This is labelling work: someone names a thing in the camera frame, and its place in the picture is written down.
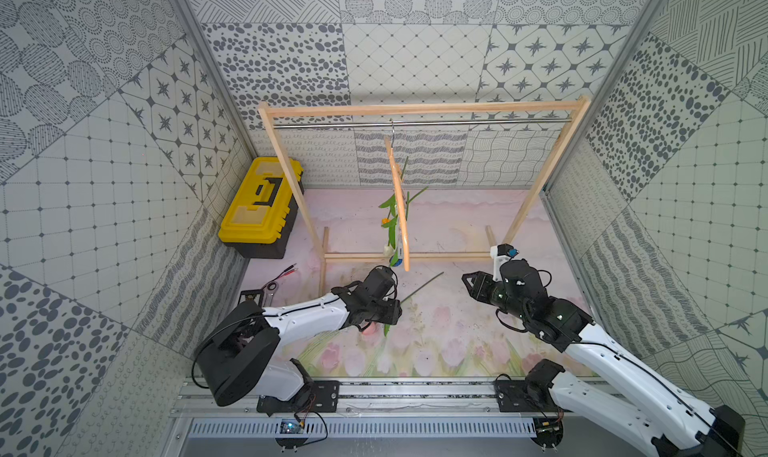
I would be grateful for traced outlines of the wooden curved clothes hanger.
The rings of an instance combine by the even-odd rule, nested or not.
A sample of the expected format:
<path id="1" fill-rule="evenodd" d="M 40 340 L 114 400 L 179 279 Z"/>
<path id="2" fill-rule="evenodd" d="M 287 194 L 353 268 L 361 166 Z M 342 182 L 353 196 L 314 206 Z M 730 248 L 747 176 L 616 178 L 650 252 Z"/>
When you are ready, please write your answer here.
<path id="1" fill-rule="evenodd" d="M 396 161 L 395 152 L 394 152 L 394 146 L 393 146 L 394 136 L 395 136 L 395 129 L 393 126 L 391 127 L 390 133 L 385 135 L 384 143 L 385 143 L 385 150 L 388 158 L 388 164 L 391 171 L 391 177 L 392 177 L 392 183 L 393 183 L 392 194 L 394 194 L 396 197 L 397 207 L 399 212 L 399 230 L 402 236 L 402 245 L 400 246 L 400 248 L 403 251 L 403 262 L 400 266 L 405 271 L 409 271 L 410 270 L 410 245 L 409 245 L 408 228 L 407 228 L 407 199 L 406 199 L 406 194 L 403 190 L 403 180 L 400 180 L 399 171 L 397 168 L 399 164 Z"/>

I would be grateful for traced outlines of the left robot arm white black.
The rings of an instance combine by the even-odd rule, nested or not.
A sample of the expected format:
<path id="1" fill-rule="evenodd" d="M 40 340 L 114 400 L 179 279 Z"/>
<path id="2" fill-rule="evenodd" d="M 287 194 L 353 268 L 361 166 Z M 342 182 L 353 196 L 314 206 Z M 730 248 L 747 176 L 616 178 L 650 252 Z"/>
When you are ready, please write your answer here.
<path id="1" fill-rule="evenodd" d="M 193 351 L 191 376 L 201 376 L 215 403 L 234 404 L 259 397 L 257 411 L 333 412 L 339 384 L 316 381 L 296 358 L 277 353 L 299 340 L 371 324 L 395 325 L 402 315 L 397 275 L 374 267 L 362 281 L 337 286 L 314 300 L 284 307 L 238 304 Z"/>

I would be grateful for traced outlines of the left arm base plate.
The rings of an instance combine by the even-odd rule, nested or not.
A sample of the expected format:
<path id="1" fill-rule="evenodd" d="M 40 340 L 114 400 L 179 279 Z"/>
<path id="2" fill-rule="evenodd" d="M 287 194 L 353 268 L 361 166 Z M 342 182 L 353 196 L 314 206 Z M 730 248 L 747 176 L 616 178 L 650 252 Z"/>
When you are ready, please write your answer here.
<path id="1" fill-rule="evenodd" d="M 257 411 L 269 416 L 276 413 L 335 413 L 338 406 L 339 391 L 339 381 L 314 381 L 311 384 L 305 384 L 288 401 L 281 401 L 275 397 L 260 397 Z"/>

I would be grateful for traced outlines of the pink artificial tulip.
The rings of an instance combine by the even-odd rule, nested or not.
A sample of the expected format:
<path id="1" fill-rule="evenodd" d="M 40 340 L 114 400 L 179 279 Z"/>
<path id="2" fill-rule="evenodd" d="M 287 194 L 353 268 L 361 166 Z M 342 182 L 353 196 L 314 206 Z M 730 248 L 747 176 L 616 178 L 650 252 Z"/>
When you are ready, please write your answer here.
<path id="1" fill-rule="evenodd" d="M 443 271 L 443 272 L 440 272 L 440 273 L 436 274 L 435 276 L 433 276 L 429 280 L 427 280 L 425 283 L 420 285 L 418 288 L 416 288 L 413 292 L 408 294 L 406 297 L 404 297 L 403 299 L 399 300 L 400 310 L 402 311 L 402 305 L 403 304 L 405 304 L 409 299 L 414 297 L 418 292 L 420 292 L 422 289 L 424 289 L 427 285 L 429 285 L 430 283 L 432 283 L 433 281 L 435 281 L 436 279 L 438 279 L 439 277 L 444 275 L 444 273 L 445 272 Z M 378 324 L 377 322 L 368 322 L 364 327 L 358 327 L 358 330 L 360 331 L 360 333 L 364 334 L 366 332 L 367 328 L 370 327 L 374 323 Z M 390 327 L 392 325 L 395 325 L 395 324 L 382 324 L 382 325 L 383 325 L 383 329 L 384 329 L 384 331 L 383 331 L 384 335 L 387 335 Z"/>

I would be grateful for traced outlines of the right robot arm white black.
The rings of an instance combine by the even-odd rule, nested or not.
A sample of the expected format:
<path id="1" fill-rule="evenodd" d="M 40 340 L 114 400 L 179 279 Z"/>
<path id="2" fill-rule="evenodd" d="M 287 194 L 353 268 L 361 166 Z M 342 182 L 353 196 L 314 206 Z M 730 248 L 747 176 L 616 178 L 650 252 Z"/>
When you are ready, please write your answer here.
<path id="1" fill-rule="evenodd" d="M 569 300 L 548 294 L 541 273 L 524 259 L 497 256 L 491 273 L 465 273 L 469 296 L 518 318 L 530 333 L 588 367 L 618 397 L 593 388 L 549 359 L 525 379 L 536 401 L 580 415 L 647 456 L 738 456 L 745 420 L 727 405 L 712 407 L 622 347 L 592 316 Z"/>

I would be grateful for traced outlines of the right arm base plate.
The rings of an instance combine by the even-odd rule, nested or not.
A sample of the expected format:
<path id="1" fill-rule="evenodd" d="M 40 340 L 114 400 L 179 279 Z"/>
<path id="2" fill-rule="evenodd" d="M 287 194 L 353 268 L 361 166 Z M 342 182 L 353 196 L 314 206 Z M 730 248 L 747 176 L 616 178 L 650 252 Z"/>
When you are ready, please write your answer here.
<path id="1" fill-rule="evenodd" d="M 502 413 L 530 412 L 549 415 L 562 411 L 548 390 L 529 384 L 525 380 L 502 378 L 493 382 L 493 389 L 498 409 Z"/>

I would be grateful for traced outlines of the wooden clothes rack frame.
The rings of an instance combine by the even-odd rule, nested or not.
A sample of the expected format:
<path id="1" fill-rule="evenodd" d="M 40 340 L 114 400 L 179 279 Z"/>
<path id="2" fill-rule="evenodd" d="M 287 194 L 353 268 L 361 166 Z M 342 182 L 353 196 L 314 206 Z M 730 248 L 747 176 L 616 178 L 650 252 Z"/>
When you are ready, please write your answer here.
<path id="1" fill-rule="evenodd" d="M 349 105 L 349 106 L 310 106 L 310 107 L 272 107 L 267 102 L 260 102 L 257 107 L 264 129 L 271 142 L 276 157 L 284 170 L 288 184 L 298 204 L 299 213 L 311 237 L 313 250 L 320 262 L 318 292 L 326 292 L 326 275 L 328 263 L 385 263 L 384 252 L 331 252 L 328 250 L 330 230 L 326 227 L 320 238 L 313 223 L 309 207 L 300 190 L 299 182 L 290 162 L 283 141 L 274 128 L 275 119 L 292 117 L 338 117 L 338 116 L 395 116 L 395 115 L 453 115 L 453 114 L 479 114 L 499 112 L 529 112 L 540 113 L 543 111 L 567 111 L 570 122 L 565 123 L 560 131 L 552 149 L 541 167 L 533 184 L 529 188 L 517 214 L 509 226 L 502 243 L 512 244 L 515 236 L 522 227 L 528 213 L 536 199 L 548 182 L 550 176 L 559 164 L 566 147 L 576 134 L 582 121 L 591 106 L 591 99 L 587 96 L 578 97 L 576 100 L 562 101 L 522 101 L 522 102 L 474 102 L 474 103 L 422 103 L 422 104 L 396 104 L 396 105 Z M 412 261 L 416 262 L 470 262 L 481 261 L 490 258 L 490 251 L 464 251 L 464 252 L 413 252 L 410 246 L 410 267 Z"/>

